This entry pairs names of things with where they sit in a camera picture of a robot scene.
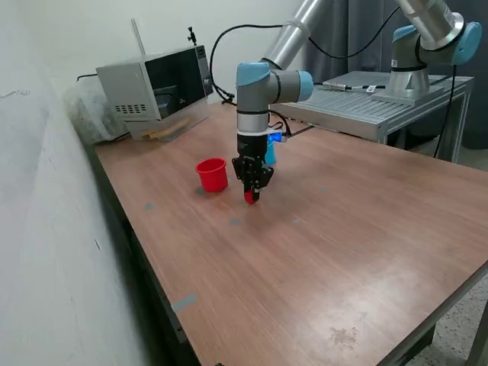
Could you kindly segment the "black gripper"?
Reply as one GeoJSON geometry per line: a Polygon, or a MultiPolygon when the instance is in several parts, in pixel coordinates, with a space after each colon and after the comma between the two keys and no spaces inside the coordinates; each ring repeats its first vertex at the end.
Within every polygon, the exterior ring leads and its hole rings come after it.
{"type": "Polygon", "coordinates": [[[268,186],[274,174],[274,169],[265,162],[267,145],[266,135],[237,135],[238,157],[232,159],[232,164],[236,177],[243,183],[246,203],[259,200],[260,191],[268,186]],[[254,170],[251,158],[257,161],[254,170]]]}

